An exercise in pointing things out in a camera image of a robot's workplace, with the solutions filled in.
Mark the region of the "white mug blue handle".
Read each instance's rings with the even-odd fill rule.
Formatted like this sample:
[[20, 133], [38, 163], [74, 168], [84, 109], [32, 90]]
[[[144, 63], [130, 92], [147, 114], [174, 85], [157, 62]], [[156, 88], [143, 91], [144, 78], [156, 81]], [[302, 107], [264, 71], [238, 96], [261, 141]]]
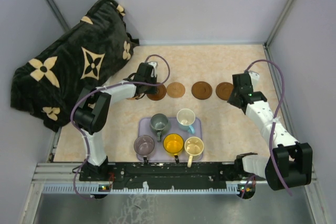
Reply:
[[181, 109], [176, 115], [176, 119], [179, 124], [179, 128], [182, 131], [189, 132], [190, 134], [195, 133], [193, 123], [196, 120], [195, 113], [190, 109]]

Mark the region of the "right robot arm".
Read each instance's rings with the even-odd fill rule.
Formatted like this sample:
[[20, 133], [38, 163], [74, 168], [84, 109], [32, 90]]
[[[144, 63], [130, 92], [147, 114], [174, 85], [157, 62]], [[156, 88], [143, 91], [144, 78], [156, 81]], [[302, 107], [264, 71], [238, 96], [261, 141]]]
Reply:
[[270, 147], [269, 157], [256, 153], [237, 155], [234, 172], [239, 179], [245, 180], [254, 174], [265, 178], [272, 190], [311, 183], [311, 146], [299, 143], [274, 117], [264, 94], [253, 90], [250, 74], [233, 75], [233, 91], [228, 103], [241, 109], [255, 123]]

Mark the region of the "cream mug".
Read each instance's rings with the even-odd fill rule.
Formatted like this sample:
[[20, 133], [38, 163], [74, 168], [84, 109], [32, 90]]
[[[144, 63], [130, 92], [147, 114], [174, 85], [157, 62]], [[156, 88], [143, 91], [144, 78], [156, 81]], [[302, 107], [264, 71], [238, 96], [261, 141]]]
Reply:
[[192, 162], [203, 153], [204, 143], [196, 136], [190, 137], [184, 143], [184, 150], [188, 154], [187, 167], [190, 168]]

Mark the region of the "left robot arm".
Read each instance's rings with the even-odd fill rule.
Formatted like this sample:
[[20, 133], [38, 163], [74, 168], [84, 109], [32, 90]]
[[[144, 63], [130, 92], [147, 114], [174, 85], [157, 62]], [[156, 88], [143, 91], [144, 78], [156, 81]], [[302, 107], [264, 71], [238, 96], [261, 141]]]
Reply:
[[140, 63], [137, 71], [128, 78], [108, 87], [86, 87], [71, 112], [73, 125], [80, 131], [86, 148], [85, 163], [80, 166], [81, 181], [108, 179], [109, 162], [104, 150], [102, 129], [111, 105], [130, 98], [138, 99], [145, 94], [154, 94], [157, 86], [155, 61]]

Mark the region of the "dark wooden coaster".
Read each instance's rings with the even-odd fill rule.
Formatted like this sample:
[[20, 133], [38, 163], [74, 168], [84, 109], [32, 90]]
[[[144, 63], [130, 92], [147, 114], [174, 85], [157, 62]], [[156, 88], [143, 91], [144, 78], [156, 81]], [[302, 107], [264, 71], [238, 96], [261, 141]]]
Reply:
[[156, 93], [155, 94], [147, 94], [146, 96], [152, 101], [162, 100], [166, 95], [165, 85], [160, 85], [160, 86], [157, 86], [155, 88], [156, 88]]
[[224, 101], [228, 101], [232, 91], [233, 91], [233, 84], [229, 82], [221, 82], [216, 87], [216, 95]]
[[192, 95], [199, 100], [206, 100], [211, 97], [213, 89], [205, 81], [198, 81], [192, 86]]

